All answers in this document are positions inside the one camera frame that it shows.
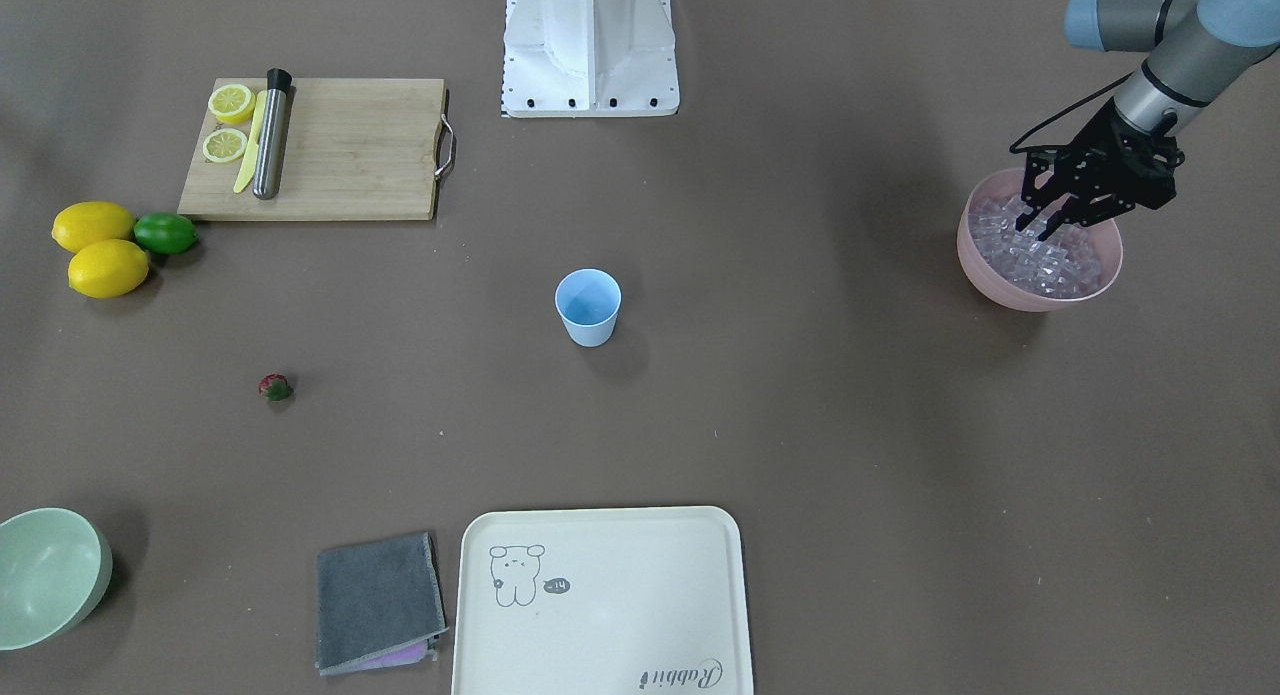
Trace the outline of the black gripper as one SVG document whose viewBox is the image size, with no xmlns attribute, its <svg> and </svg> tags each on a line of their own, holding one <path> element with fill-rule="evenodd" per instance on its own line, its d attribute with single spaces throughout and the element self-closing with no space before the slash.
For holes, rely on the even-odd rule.
<svg viewBox="0 0 1280 695">
<path fill-rule="evenodd" d="M 1132 125 L 1110 99 L 1068 145 L 1030 145 L 1025 154 L 1015 230 L 1024 233 L 1056 200 L 1039 241 L 1061 227 L 1093 227 L 1119 215 L 1160 209 L 1176 195 L 1174 172 L 1184 154 L 1171 134 L 1175 110 L 1157 116 L 1152 131 Z"/>
</svg>

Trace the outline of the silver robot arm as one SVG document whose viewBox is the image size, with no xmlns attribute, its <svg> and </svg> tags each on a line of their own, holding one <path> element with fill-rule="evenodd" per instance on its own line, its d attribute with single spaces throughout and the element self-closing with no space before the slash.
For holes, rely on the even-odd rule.
<svg viewBox="0 0 1280 695">
<path fill-rule="evenodd" d="M 1043 218 L 1041 241 L 1175 197 L 1176 136 L 1277 51 L 1279 0 L 1070 0 L 1064 35 L 1074 47 L 1143 61 L 1100 90 L 1102 106 L 1070 142 L 1011 145 L 1027 157 L 1015 227 Z"/>
</svg>

